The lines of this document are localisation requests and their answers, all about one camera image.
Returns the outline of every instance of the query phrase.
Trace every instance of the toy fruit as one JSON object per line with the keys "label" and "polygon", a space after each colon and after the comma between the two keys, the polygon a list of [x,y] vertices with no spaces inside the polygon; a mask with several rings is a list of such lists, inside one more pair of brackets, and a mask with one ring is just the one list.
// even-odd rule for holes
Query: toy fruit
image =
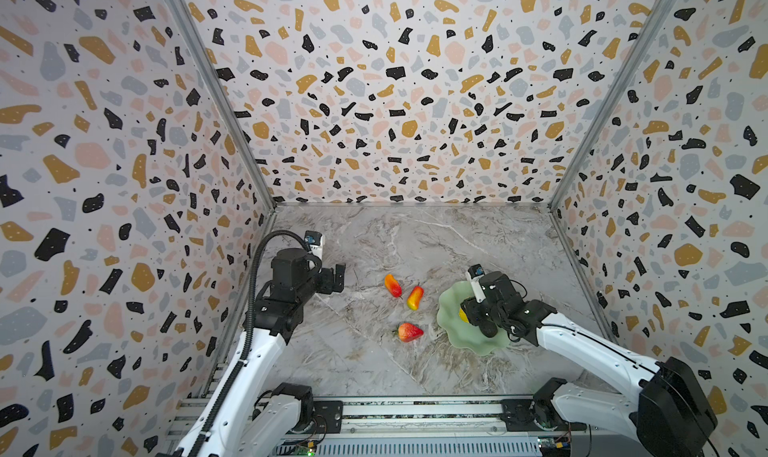
{"label": "toy fruit", "polygon": [[384,277],[384,287],[386,287],[386,289],[389,290],[389,293],[392,294],[392,297],[395,297],[396,299],[400,298],[402,295],[400,284],[395,280],[395,277],[392,277],[391,273],[386,274],[386,277]]}
{"label": "toy fruit", "polygon": [[404,323],[397,329],[397,335],[403,342],[411,342],[424,335],[424,331],[412,323]]}
{"label": "toy fruit", "polygon": [[421,302],[424,297],[424,289],[419,286],[413,287],[411,295],[408,296],[408,308],[411,310],[418,310],[418,303]]}

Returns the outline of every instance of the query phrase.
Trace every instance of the black mounting plate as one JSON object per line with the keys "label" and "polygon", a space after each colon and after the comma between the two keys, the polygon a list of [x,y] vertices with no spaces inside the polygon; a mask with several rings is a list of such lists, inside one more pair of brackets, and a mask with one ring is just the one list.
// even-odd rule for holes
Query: black mounting plate
{"label": "black mounting plate", "polygon": [[[502,400],[501,419],[507,426],[507,432],[541,432],[542,430],[533,421],[531,412],[532,399],[504,399]],[[571,430],[587,430],[586,424],[571,423]],[[560,425],[553,432],[567,432],[568,424]]]}
{"label": "black mounting plate", "polygon": [[[329,434],[341,433],[341,418],[344,416],[344,403],[340,400],[316,400],[312,416],[322,417],[321,419],[317,419],[317,424],[320,426],[316,429],[317,434],[323,430]],[[325,420],[327,429],[323,428],[323,420]]]}

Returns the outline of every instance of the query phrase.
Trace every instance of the terrazzo patterned wall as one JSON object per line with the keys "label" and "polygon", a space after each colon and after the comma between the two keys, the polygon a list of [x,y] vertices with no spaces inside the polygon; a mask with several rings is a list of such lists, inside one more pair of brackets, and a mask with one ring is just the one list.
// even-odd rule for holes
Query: terrazzo patterned wall
{"label": "terrazzo patterned wall", "polygon": [[691,366],[732,457],[768,448],[766,4],[677,0],[556,210],[614,335]]}
{"label": "terrazzo patterned wall", "polygon": [[162,0],[0,8],[0,454],[154,455],[261,202]]}
{"label": "terrazzo patterned wall", "polygon": [[278,202],[544,202],[654,0],[186,0]]}

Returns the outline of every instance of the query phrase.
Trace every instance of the gray marble surface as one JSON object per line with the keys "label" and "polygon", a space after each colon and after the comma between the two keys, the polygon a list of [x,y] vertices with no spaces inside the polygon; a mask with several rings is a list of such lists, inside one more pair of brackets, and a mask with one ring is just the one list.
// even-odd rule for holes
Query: gray marble surface
{"label": "gray marble surface", "polygon": [[[324,266],[347,267],[342,293],[306,305],[267,389],[291,382],[312,385],[316,395],[525,394],[553,376],[577,379],[581,367],[525,341],[485,357],[450,345],[436,322],[438,297],[473,263],[506,272],[529,298],[599,333],[549,216],[537,208],[284,206],[274,229],[322,232]],[[270,278],[274,252],[288,245],[283,237],[270,243],[260,282]],[[387,273],[404,297],[417,284],[425,289],[418,311],[389,295]],[[396,330],[403,322],[425,335],[401,342]]]}

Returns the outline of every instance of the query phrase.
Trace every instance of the scalloped bowl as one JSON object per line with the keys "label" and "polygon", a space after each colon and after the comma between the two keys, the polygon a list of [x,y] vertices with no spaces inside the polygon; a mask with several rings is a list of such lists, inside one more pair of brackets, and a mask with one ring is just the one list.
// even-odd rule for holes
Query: scalloped bowl
{"label": "scalloped bowl", "polygon": [[448,333],[448,341],[457,349],[470,349],[479,356],[487,356],[495,349],[502,349],[510,344],[509,337],[503,331],[489,339],[482,335],[480,329],[464,322],[458,311],[461,303],[472,297],[472,284],[466,280],[456,282],[440,294],[440,307],[437,311],[437,324]]}

